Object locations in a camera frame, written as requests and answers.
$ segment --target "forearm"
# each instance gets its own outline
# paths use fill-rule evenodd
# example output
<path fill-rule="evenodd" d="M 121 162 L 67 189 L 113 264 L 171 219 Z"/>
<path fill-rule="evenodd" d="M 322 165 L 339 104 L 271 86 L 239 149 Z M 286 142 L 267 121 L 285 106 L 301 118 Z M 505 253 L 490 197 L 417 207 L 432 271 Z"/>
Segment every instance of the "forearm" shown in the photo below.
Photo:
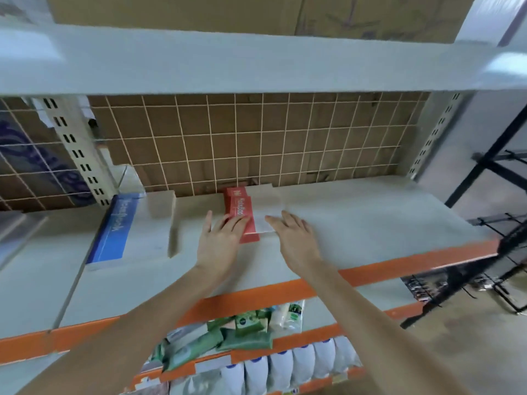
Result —
<path fill-rule="evenodd" d="M 458 379 L 331 265 L 316 263 L 304 279 L 333 314 L 377 385 L 391 395 L 468 395 Z"/>
<path fill-rule="evenodd" d="M 130 384 L 153 348 L 217 284 L 198 267 L 62 356 L 18 395 L 116 395 Z"/>

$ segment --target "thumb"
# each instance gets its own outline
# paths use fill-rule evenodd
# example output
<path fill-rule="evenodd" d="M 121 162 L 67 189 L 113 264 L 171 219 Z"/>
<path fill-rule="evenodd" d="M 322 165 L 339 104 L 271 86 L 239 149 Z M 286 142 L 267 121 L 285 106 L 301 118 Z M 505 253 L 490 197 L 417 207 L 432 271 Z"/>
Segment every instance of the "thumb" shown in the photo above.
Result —
<path fill-rule="evenodd" d="M 271 225 L 272 228 L 274 228 L 274 231 L 279 233 L 284 227 L 284 223 L 282 219 L 275 218 L 274 216 L 267 215 L 265 217 L 265 221 Z"/>

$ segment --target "hand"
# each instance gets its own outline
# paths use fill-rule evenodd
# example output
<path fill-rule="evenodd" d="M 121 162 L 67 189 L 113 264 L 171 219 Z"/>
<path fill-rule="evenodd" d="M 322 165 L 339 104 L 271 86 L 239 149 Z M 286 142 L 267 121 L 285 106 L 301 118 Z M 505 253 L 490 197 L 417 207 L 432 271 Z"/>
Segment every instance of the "hand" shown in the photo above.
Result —
<path fill-rule="evenodd" d="M 300 277 L 314 265 L 323 263 L 313 228 L 297 215 L 282 211 L 282 219 L 266 216 L 265 220 L 280 238 L 280 252 L 289 268 Z"/>
<path fill-rule="evenodd" d="M 212 228 L 212 211 L 207 212 L 198 245 L 198 261 L 195 267 L 220 283 L 236 260 L 240 238 L 249 218 L 225 215 Z"/>

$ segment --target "person's right hand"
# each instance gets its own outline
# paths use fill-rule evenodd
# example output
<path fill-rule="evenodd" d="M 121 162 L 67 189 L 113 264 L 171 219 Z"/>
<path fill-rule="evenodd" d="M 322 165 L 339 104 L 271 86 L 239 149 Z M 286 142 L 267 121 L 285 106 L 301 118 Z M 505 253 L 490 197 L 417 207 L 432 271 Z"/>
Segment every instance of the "person's right hand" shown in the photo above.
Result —
<path fill-rule="evenodd" d="M 280 238 L 280 252 L 289 268 L 300 277 L 314 264 L 322 263 L 313 228 L 297 215 L 282 211 L 283 219 L 266 216 L 265 220 Z"/>

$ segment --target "cardboard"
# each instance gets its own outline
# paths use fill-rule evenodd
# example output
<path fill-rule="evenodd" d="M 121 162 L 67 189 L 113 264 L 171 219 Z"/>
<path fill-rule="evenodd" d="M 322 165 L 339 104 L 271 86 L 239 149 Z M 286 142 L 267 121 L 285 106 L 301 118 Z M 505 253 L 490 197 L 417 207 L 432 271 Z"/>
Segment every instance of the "cardboard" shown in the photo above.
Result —
<path fill-rule="evenodd" d="M 294 35 L 302 0 L 47 0 L 55 22 L 83 26 Z"/>
<path fill-rule="evenodd" d="M 474 0 L 305 0 L 296 35 L 452 43 Z"/>

